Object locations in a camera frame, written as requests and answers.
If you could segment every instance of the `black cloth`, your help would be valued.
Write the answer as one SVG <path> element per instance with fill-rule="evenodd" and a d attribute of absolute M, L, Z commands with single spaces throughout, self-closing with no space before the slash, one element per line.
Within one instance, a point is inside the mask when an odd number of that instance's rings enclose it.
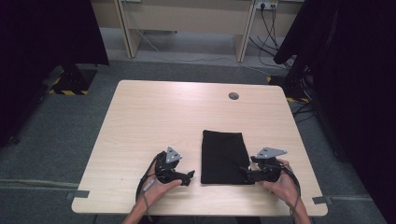
<path fill-rule="evenodd" d="M 203 132 L 202 184 L 249 185 L 240 167 L 248 168 L 249 156 L 241 133 Z"/>

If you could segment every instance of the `black curtain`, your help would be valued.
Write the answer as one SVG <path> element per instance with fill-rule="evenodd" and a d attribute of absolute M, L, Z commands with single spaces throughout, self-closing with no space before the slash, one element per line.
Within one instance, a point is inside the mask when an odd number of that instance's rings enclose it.
<path fill-rule="evenodd" d="M 21 126 L 57 65 L 108 65 L 89 0 L 1 1 L 0 57 L 0 146 Z"/>
<path fill-rule="evenodd" d="M 305 0 L 276 55 L 278 63 L 297 55 L 286 81 L 312 69 L 316 111 L 332 146 L 345 153 L 388 223 L 396 223 L 395 8 L 395 1 Z"/>

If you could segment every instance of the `black cable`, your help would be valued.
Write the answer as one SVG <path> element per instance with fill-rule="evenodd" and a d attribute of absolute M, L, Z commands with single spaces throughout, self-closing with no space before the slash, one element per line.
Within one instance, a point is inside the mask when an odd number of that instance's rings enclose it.
<path fill-rule="evenodd" d="M 271 47 L 271 46 L 269 46 L 269 45 L 267 45 L 266 44 L 266 42 L 267 42 L 267 39 L 268 39 L 268 36 L 267 36 L 267 38 L 265 39 L 265 41 L 262 41 L 261 39 L 260 39 L 260 37 L 259 36 L 257 36 L 257 38 L 260 40 L 260 42 L 262 42 L 262 44 L 264 44 L 265 45 L 265 47 L 267 47 L 268 49 L 273 49 L 273 50 L 277 50 L 276 48 L 273 48 L 273 47 Z"/>
<path fill-rule="evenodd" d="M 264 65 L 267 65 L 267 66 L 273 66 L 273 67 L 277 67 L 277 68 L 280 68 L 280 69 L 285 69 L 285 70 L 287 70 L 287 68 L 283 68 L 283 67 L 281 67 L 281 66 L 272 65 L 272 64 L 269 64 L 269 63 L 264 63 L 264 62 L 262 61 L 262 51 L 264 51 L 264 52 L 266 52 L 266 53 L 268 53 L 268 54 L 270 54 L 270 55 L 272 55 L 272 56 L 275 56 L 275 54 L 271 53 L 270 51 L 268 51 L 268 50 L 266 50 L 266 49 L 263 49 L 262 46 L 260 47 L 258 44 L 256 44 L 256 42 L 254 42 L 254 40 L 253 40 L 251 37 L 249 37 L 249 40 L 250 40 L 257 48 L 260 49 L 260 51 L 259 51 L 259 61 L 260 61 L 260 63 L 262 63 L 262 64 L 264 64 Z"/>
<path fill-rule="evenodd" d="M 145 174 L 142 176 L 142 178 L 140 179 L 139 185 L 137 186 L 136 189 L 136 196 L 135 196 L 135 200 L 137 201 L 139 194 L 140 194 L 140 190 L 143 187 L 143 184 L 146 182 L 146 180 L 149 178 L 149 170 L 151 169 L 152 165 L 154 164 L 154 162 L 158 159 L 160 154 L 158 154 L 157 156 L 154 157 L 154 159 L 152 160 L 151 164 L 149 165 L 147 171 L 145 172 Z"/>
<path fill-rule="evenodd" d="M 273 26 L 271 27 L 271 31 L 270 31 L 270 30 L 268 30 L 268 25 L 267 25 L 267 22 L 265 21 L 263 12 L 264 12 L 264 10 L 262 9 L 262 20 L 264 21 L 265 29 L 267 30 L 267 33 L 268 33 L 269 37 L 271 37 L 273 43 L 275 44 L 276 41 L 274 40 L 274 38 L 273 38 L 272 35 L 271 35 L 273 29 L 275 30 L 275 27 L 274 27 L 274 26 L 275 26 L 274 18 L 273 18 Z"/>
<path fill-rule="evenodd" d="M 274 32 L 273 41 L 274 41 L 274 45 L 275 45 L 276 49 L 279 49 L 279 45 L 276 42 L 276 33 L 275 33 L 276 8 L 273 5 L 271 5 L 271 8 L 273 9 L 272 10 L 273 11 L 273 27 L 274 27 L 274 29 L 273 29 L 273 32 Z"/>
<path fill-rule="evenodd" d="M 268 53 L 268 54 L 270 54 L 270 55 L 272 55 L 272 56 L 275 57 L 275 54 L 271 53 L 270 51 L 268 51 L 268 50 L 266 50 L 266 49 L 263 49 L 262 47 L 260 47 L 258 44 L 256 44 L 256 42 L 254 42 L 254 40 L 253 40 L 251 37 L 249 37 L 249 40 L 250 40 L 257 48 L 259 48 L 259 49 L 263 50 L 264 52 L 266 52 L 266 53 Z"/>
<path fill-rule="evenodd" d="M 299 108 L 296 112 L 293 112 L 292 115 L 293 115 L 294 117 L 296 117 L 296 115 L 297 115 L 304 107 L 306 107 L 306 106 L 308 106 L 308 105 L 311 105 L 311 103 L 307 103 L 307 104 L 305 104 L 305 105 L 300 106 L 300 108 Z"/>
<path fill-rule="evenodd" d="M 96 214 L 95 216 L 93 216 L 93 222 L 92 222 L 92 224 L 96 224 L 96 219 L 98 218 L 98 216 L 99 216 L 99 215 L 97 215 L 97 214 Z"/>
<path fill-rule="evenodd" d="M 300 122 L 302 122 L 302 121 L 305 121 L 305 120 L 308 120 L 308 119 L 311 119 L 312 117 L 314 117 L 316 114 L 313 114 L 313 115 L 311 115 L 311 116 L 309 116 L 308 118 L 306 118 L 306 119 L 300 119 L 300 120 L 297 120 L 296 121 L 296 123 L 300 123 Z"/>
<path fill-rule="evenodd" d="M 147 215 L 147 217 L 148 217 L 148 220 L 149 220 L 150 222 L 152 222 L 152 218 L 151 218 L 151 216 L 149 215 L 149 203 L 148 203 L 148 200 L 147 200 L 147 198 L 146 198 L 146 194 L 145 194 L 145 193 L 146 193 L 146 192 L 143 191 L 142 195 L 143 195 L 143 199 L 145 200 L 146 207 L 147 207 L 146 215 Z"/>
<path fill-rule="evenodd" d="M 300 182 L 297 179 L 297 176 L 288 168 L 286 168 L 285 166 L 282 166 L 282 171 L 284 171 L 286 174 L 288 174 L 291 179 L 293 180 L 294 184 L 297 187 L 297 192 L 298 192 L 298 197 L 301 198 L 301 188 L 300 188 Z"/>
<path fill-rule="evenodd" d="M 296 113 L 296 115 L 297 114 L 304 114 L 304 113 L 314 112 L 314 111 L 315 111 L 314 109 L 303 110 L 303 111 L 299 111 L 298 113 Z"/>

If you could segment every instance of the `power strip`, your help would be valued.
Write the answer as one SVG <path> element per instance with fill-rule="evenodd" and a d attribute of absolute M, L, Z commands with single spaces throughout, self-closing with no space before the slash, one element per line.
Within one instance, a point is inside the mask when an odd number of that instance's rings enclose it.
<path fill-rule="evenodd" d="M 277 8 L 277 0 L 258 0 L 256 8 L 262 10 L 262 4 L 265 4 L 264 10 L 274 10 Z"/>

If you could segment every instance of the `human hand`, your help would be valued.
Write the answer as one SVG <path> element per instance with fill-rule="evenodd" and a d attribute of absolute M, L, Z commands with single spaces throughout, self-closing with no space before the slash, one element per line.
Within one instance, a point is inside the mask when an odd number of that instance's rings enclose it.
<path fill-rule="evenodd" d="M 284 167 L 290 170 L 288 161 L 277 159 Z M 291 177 L 284 171 L 280 173 L 280 177 L 276 182 L 259 181 L 259 184 L 266 189 L 271 190 L 280 200 L 286 203 L 290 208 L 295 206 L 299 199 L 299 194 L 296 185 Z"/>
<path fill-rule="evenodd" d="M 152 205 L 158 202 L 170 189 L 179 186 L 181 182 L 181 180 L 174 180 L 167 184 L 161 183 L 155 176 L 155 166 L 151 166 L 151 169 L 148 171 L 148 178 L 139 192 L 136 204 L 122 223 L 139 223 L 139 220 L 145 213 L 149 215 L 148 210 Z"/>
<path fill-rule="evenodd" d="M 145 192 L 143 192 L 143 190 L 148 185 L 148 183 L 150 183 L 150 181 L 154 181 L 154 182 L 152 183 L 152 185 L 150 187 L 148 187 L 148 189 L 146 189 Z M 158 202 L 163 197 L 163 195 L 165 195 L 165 193 L 167 193 L 170 189 L 173 189 L 173 188 L 179 186 L 181 183 L 182 183 L 182 181 L 180 179 L 178 179 L 178 180 L 174 180 L 169 183 L 163 184 L 155 176 L 155 165 L 153 165 L 153 166 L 151 166 L 151 169 L 148 172 L 148 178 L 145 181 L 145 183 L 143 184 L 143 188 L 140 191 L 140 194 L 142 194 L 142 193 L 145 194 L 144 196 L 147 200 L 147 206 L 151 207 L 156 202 Z"/>

